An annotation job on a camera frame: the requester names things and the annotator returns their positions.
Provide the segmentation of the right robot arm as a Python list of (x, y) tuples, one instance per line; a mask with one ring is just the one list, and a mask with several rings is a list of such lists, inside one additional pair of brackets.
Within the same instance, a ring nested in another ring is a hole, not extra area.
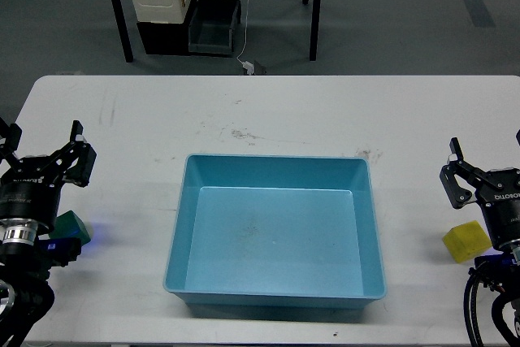
[(483, 171), (465, 161), (456, 137), (440, 170), (440, 181), (455, 209), (479, 206), (492, 248), (498, 254), (480, 255), (469, 269), (463, 294), (466, 332), (472, 346), (482, 346), (477, 313), (479, 286), (498, 295), (491, 305), (496, 330), (510, 346), (519, 345), (519, 170)]

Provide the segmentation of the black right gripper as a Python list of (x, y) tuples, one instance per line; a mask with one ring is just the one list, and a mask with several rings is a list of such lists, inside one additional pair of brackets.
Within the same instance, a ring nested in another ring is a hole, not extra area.
[[(520, 145), (520, 130), (516, 134)], [(450, 140), (451, 154), (440, 170), (440, 181), (451, 206), (461, 209), (477, 202), (493, 248), (519, 244), (519, 169), (485, 172), (469, 164), (457, 137)]]

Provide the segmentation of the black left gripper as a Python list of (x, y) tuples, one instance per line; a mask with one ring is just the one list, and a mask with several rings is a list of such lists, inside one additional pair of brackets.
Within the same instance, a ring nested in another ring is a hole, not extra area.
[(83, 135), (83, 126), (74, 120), (69, 142), (48, 157), (16, 157), (22, 129), (17, 124), (1, 123), (1, 161), (10, 168), (1, 177), (1, 221), (31, 219), (38, 230), (53, 230), (61, 188), (73, 184), (84, 188), (97, 157)]

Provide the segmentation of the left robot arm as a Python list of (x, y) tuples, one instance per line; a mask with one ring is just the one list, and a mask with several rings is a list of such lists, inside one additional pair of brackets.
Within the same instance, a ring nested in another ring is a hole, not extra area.
[(22, 130), (1, 124), (1, 344), (20, 346), (54, 304), (50, 269), (76, 261), (91, 237), (73, 212), (58, 213), (61, 191), (89, 184), (97, 154), (79, 121), (50, 155), (18, 158)]

